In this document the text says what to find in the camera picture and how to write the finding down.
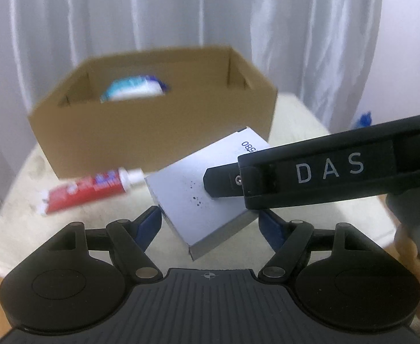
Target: blue and white package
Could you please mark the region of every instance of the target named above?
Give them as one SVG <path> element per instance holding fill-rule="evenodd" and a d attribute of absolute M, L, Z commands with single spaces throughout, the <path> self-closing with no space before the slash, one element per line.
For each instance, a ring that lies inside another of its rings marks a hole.
<path fill-rule="evenodd" d="M 115 80 L 100 97 L 102 102 L 164 94 L 167 86 L 154 76 L 141 75 Z"/>

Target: red toothpaste tube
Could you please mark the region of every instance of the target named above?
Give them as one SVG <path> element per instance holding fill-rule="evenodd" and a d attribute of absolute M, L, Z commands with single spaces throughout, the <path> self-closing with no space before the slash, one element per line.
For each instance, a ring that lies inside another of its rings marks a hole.
<path fill-rule="evenodd" d="M 94 177 L 84 177 L 46 191 L 43 195 L 41 213 L 48 215 L 83 203 L 126 193 L 131 186 L 143 180 L 144 174 L 141 169 L 127 171 L 124 168 L 98 173 Z"/>

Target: metal pin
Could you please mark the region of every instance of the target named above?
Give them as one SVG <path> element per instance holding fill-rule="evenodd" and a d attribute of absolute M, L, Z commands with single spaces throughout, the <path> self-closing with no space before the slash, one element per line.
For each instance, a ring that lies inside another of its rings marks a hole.
<path fill-rule="evenodd" d="M 158 271 L 154 268 L 150 268 L 149 266 L 145 266 L 144 268 L 139 268 L 137 269 L 137 271 L 135 272 L 135 275 L 138 278 L 142 278 L 142 279 L 150 279 L 150 278 L 154 278 L 156 275 L 158 275 Z"/>
<path fill-rule="evenodd" d="M 280 278 L 285 275 L 285 270 L 279 266 L 268 266 L 263 269 L 263 274 L 269 278 Z"/>

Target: toothpaste tube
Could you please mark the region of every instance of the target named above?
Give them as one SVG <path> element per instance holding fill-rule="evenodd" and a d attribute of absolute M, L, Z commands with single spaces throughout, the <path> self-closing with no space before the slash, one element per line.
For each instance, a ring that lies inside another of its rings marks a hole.
<path fill-rule="evenodd" d="M 84 177 L 46 191 L 40 212 L 48 215 L 83 203 L 126 193 L 132 185 L 143 180 L 144 174 L 141 169 L 127 171 L 124 168 L 98 173 L 94 177 Z"/>
<path fill-rule="evenodd" d="M 115 80 L 100 97 L 101 102 L 164 94 L 167 86 L 154 76 L 134 76 Z"/>

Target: ridged black surface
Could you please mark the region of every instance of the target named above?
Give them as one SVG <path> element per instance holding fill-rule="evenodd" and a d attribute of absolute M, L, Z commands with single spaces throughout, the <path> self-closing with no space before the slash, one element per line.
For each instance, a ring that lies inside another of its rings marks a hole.
<path fill-rule="evenodd" d="M 377 335 L 322 326 L 284 287 L 261 284 L 250 271 L 171 269 L 161 282 L 133 289 L 111 318 L 83 332 L 38 336 L 14 329 L 2 344 L 305 343 L 420 344 L 408 328 Z"/>

